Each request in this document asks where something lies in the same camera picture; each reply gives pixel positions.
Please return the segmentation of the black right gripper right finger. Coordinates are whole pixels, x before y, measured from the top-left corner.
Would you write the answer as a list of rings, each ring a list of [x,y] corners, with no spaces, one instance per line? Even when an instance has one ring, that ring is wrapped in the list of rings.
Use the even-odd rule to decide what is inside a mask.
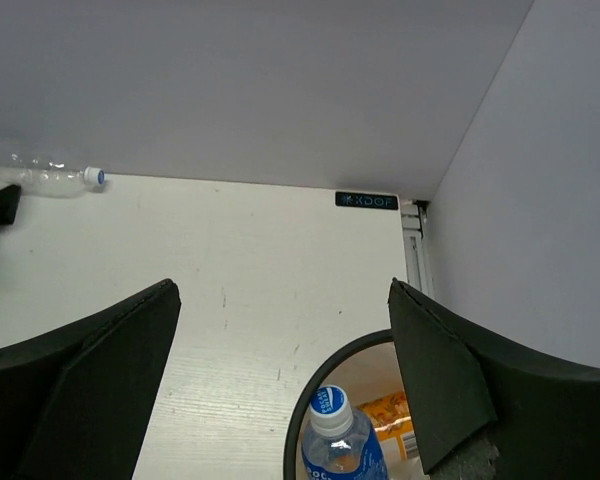
[[[523,346],[402,281],[388,307],[432,479],[600,479],[600,368]]]

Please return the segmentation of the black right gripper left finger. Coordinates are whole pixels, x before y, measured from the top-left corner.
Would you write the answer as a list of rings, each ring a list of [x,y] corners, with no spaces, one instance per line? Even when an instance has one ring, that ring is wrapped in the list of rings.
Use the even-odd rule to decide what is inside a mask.
[[[0,348],[0,479],[130,479],[175,336],[165,279]]]

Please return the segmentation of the orange juice bottle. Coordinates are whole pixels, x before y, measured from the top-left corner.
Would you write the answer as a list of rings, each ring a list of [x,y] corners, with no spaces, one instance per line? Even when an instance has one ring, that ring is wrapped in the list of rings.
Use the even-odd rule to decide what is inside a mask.
[[[388,465],[419,456],[411,412],[404,391],[357,405],[367,415]]]

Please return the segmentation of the blue label bottle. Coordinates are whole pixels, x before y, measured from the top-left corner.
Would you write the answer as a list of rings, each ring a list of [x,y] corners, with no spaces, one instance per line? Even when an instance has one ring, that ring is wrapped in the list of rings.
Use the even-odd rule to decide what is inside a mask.
[[[315,480],[387,480],[388,468],[369,417],[351,406],[339,386],[318,388],[310,399],[301,454]]]

